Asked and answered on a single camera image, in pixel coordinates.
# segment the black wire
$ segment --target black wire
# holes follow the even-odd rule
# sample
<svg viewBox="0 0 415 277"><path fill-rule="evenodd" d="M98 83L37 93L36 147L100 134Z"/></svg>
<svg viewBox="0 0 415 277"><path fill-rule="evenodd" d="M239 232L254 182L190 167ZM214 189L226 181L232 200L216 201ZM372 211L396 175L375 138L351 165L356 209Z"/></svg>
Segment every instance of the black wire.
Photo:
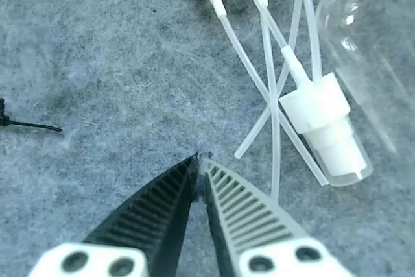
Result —
<svg viewBox="0 0 415 277"><path fill-rule="evenodd" d="M62 132L61 128L55 128L54 126L45 126L45 125L37 125L36 123L20 123L19 121L9 121L10 125L16 126L31 126L32 128L42 128L47 130L52 130L56 132Z"/></svg>

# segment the gray carpet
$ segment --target gray carpet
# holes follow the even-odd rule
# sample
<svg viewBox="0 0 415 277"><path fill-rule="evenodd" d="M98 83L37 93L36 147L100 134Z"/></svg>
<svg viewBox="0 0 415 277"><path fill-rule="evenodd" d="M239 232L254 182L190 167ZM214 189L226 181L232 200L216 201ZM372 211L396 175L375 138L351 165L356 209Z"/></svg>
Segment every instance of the gray carpet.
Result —
<svg viewBox="0 0 415 277"><path fill-rule="evenodd" d="M270 4L287 38L292 1ZM257 10L224 2L265 78ZM309 68L302 27L298 55ZM14 119L64 128L0 129L1 276L26 276L42 252L80 241L195 152L270 191L269 122L233 157L265 103L207 1L0 0L0 96ZM357 276L414 276L415 178L383 154L358 108L352 119L375 174L322 188L283 135L281 205ZM207 221L195 204L178 276L219 275Z"/></svg>

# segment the glass bottle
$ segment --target glass bottle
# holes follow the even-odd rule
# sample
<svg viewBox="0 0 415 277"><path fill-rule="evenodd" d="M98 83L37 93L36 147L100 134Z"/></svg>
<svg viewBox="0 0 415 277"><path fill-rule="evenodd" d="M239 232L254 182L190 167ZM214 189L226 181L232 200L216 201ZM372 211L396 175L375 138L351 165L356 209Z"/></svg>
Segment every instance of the glass bottle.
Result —
<svg viewBox="0 0 415 277"><path fill-rule="evenodd" d="M321 0L317 21L323 52L375 132L368 149L375 170L415 165L415 0Z"/></svg>

